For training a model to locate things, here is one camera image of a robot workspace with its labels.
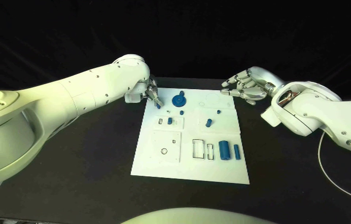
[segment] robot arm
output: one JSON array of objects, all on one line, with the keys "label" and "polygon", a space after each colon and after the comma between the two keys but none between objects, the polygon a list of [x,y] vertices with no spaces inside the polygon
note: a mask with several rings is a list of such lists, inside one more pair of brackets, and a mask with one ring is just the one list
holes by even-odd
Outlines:
[{"label": "robot arm", "polygon": [[46,140],[83,113],[124,96],[163,106],[155,81],[137,55],[41,86],[0,91],[0,182],[30,163]]},{"label": "robot arm", "polygon": [[351,150],[351,102],[342,102],[326,87],[313,82],[284,83],[259,67],[239,72],[222,86],[235,82],[236,89],[222,89],[223,95],[238,96],[252,105],[267,95],[272,97],[271,106],[261,114],[272,127],[283,123],[301,136],[320,128],[333,142]]}]

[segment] robotic hand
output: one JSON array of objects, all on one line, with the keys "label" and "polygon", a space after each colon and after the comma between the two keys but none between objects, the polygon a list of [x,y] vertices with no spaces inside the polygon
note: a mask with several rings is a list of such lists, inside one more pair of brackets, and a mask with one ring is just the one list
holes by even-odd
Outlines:
[{"label": "robotic hand", "polygon": [[255,104],[268,95],[271,106],[261,118],[275,127],[280,123],[288,130],[307,136],[317,128],[333,142],[351,150],[351,102],[313,82],[284,82],[271,72],[251,67],[233,75],[220,85],[236,82],[236,89],[222,89],[223,95],[241,97]]},{"label": "robotic hand", "polygon": [[163,106],[144,59],[132,54],[59,81],[0,91],[0,182],[30,163],[46,140],[76,117],[124,96]]}]

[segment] black backdrop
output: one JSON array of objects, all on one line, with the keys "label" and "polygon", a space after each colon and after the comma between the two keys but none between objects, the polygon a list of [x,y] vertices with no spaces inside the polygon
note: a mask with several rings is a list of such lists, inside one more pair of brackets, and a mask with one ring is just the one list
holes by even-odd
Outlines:
[{"label": "black backdrop", "polygon": [[349,4],[0,0],[0,88],[38,85],[135,53],[157,77],[226,79],[255,65],[351,99]]}]

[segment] black table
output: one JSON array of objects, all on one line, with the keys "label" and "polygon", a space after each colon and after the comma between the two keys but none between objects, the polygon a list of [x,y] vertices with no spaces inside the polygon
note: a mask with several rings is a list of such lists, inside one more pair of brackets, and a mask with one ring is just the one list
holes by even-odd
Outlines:
[{"label": "black table", "polygon": [[[219,89],[222,80],[158,78],[166,88]],[[0,217],[59,223],[119,223],[154,210],[203,207],[275,223],[351,223],[351,196],[317,165],[317,130],[309,137],[275,128],[235,98],[249,185],[131,176],[145,101],[118,100],[82,115],[46,142],[24,170],[0,186]],[[324,170],[351,187],[351,152],[324,137]]]}]

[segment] small blue part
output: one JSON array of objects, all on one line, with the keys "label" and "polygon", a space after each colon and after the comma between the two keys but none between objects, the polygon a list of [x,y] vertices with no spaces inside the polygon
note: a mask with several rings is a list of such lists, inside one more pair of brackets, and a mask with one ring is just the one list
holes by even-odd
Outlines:
[{"label": "small blue part", "polygon": [[228,151],[228,141],[222,140],[218,142],[219,145],[219,153],[220,153],[220,160],[229,160],[229,151]]},{"label": "small blue part", "polygon": [[183,106],[186,103],[186,99],[184,99],[184,92],[180,91],[179,95],[173,96],[171,98],[171,104],[176,106],[176,107],[180,107]]},{"label": "small blue part", "polygon": [[207,127],[207,128],[210,127],[210,123],[212,123],[212,120],[207,119],[207,120],[206,120],[206,127]]},{"label": "small blue part", "polygon": [[235,159],[239,160],[239,146],[235,144],[233,145],[233,152],[235,152]]}]

